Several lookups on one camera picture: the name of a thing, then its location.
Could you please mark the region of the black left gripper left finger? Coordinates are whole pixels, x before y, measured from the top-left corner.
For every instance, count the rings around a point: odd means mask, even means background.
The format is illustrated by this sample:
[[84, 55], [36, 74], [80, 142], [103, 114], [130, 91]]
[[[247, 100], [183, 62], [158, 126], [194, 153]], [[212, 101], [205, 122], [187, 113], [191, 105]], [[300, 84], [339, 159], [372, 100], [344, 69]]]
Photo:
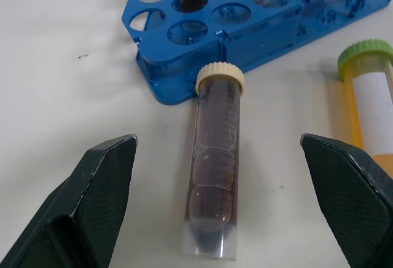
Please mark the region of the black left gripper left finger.
[[89, 149], [44, 200], [1, 267], [108, 267], [125, 217], [135, 134]]

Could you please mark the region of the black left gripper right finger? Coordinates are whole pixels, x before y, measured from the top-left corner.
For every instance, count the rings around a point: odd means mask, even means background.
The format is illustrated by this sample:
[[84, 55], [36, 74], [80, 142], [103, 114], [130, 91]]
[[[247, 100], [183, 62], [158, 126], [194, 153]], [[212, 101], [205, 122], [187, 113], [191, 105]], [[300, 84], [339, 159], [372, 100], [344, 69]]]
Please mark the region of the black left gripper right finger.
[[317, 201], [351, 267], [392, 267], [392, 178], [363, 149], [302, 134]]

